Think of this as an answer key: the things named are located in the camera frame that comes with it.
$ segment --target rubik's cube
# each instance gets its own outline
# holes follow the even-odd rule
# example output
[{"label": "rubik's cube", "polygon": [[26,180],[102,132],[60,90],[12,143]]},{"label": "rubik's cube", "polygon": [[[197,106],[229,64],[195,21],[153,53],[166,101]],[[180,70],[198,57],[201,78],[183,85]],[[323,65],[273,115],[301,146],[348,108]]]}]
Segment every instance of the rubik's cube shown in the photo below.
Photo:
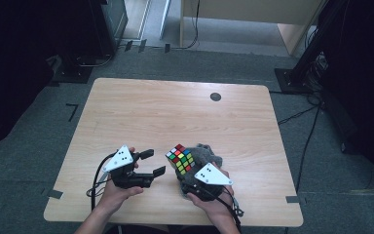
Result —
[{"label": "rubik's cube", "polygon": [[186,174],[196,165],[190,150],[181,144],[177,144],[166,156],[182,175]]}]

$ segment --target person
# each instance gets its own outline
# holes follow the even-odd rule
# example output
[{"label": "person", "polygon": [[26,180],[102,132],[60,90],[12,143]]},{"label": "person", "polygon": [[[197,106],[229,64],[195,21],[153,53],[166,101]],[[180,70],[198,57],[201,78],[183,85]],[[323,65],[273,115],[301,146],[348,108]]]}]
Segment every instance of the person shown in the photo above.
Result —
[{"label": "person", "polygon": [[[134,150],[135,149],[133,147],[130,148],[130,152],[134,152]],[[229,176],[229,174],[226,171],[221,169],[219,170],[224,175]],[[226,189],[232,195],[234,194],[232,186],[226,186]],[[141,187],[132,187],[128,189],[116,187],[114,185],[114,182],[108,179],[104,188],[104,192],[98,204],[95,206],[93,211],[88,215],[85,221],[80,225],[80,227],[76,230],[75,234],[102,233],[111,215],[117,212],[127,199],[129,199],[132,196],[138,195],[142,192],[143,188]],[[204,202],[192,193],[188,193],[187,196],[195,206],[203,209],[206,212],[208,219],[221,234],[240,233],[236,226],[236,223],[233,220],[232,215],[227,210],[227,208],[219,201],[213,200],[209,202]],[[233,201],[228,193],[221,193],[219,198],[227,204],[229,204],[230,206],[232,206]]]}]

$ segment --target wooden desk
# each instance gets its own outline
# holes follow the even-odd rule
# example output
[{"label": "wooden desk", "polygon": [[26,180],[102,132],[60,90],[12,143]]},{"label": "wooden desk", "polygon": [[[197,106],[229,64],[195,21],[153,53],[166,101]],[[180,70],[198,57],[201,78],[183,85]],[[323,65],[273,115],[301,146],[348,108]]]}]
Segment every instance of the wooden desk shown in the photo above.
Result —
[{"label": "wooden desk", "polygon": [[[221,95],[220,101],[210,94]],[[165,154],[178,143],[206,143],[223,157],[244,226],[300,226],[299,204],[268,90],[264,86],[97,79],[56,180],[61,199],[50,198],[44,217],[83,221],[91,211],[85,193],[101,160],[123,144],[155,149],[137,172],[167,166],[144,193],[131,197],[110,221],[210,224],[205,213],[179,193]]]},{"label": "wooden desk", "polygon": [[[198,0],[181,0],[180,47],[183,46],[183,18],[196,17],[197,2]],[[199,18],[277,23],[287,51],[293,55],[326,2],[327,0],[201,0]]]}]

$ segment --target white bracket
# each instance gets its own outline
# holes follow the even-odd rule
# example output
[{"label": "white bracket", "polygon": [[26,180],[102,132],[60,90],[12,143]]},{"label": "white bracket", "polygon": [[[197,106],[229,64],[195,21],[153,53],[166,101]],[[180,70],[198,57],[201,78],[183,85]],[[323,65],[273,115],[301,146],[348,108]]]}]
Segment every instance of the white bracket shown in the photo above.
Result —
[{"label": "white bracket", "polygon": [[218,170],[211,163],[207,163],[202,167],[194,177],[205,184],[214,185],[232,185],[233,181],[225,176],[220,170]]},{"label": "white bracket", "polygon": [[123,145],[117,153],[110,159],[110,161],[102,168],[102,171],[105,173],[109,173],[114,169],[118,169],[124,167],[132,163],[132,156],[130,153],[129,148],[126,145]]}]

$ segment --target white floor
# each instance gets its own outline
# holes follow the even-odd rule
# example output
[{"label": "white floor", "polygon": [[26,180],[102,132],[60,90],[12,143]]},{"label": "white floor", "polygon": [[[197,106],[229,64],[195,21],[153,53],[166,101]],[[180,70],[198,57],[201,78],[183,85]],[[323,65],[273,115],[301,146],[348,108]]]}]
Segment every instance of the white floor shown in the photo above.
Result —
[{"label": "white floor", "polygon": [[[171,1],[163,38],[160,39],[165,5],[166,0],[151,0],[141,39],[147,39],[147,46],[170,44],[172,48],[179,48],[180,0]],[[195,37],[194,20],[184,18],[184,47]],[[275,23],[199,18],[198,29],[199,40],[189,50],[289,57]],[[301,57],[304,49],[302,42],[294,56]]]}]

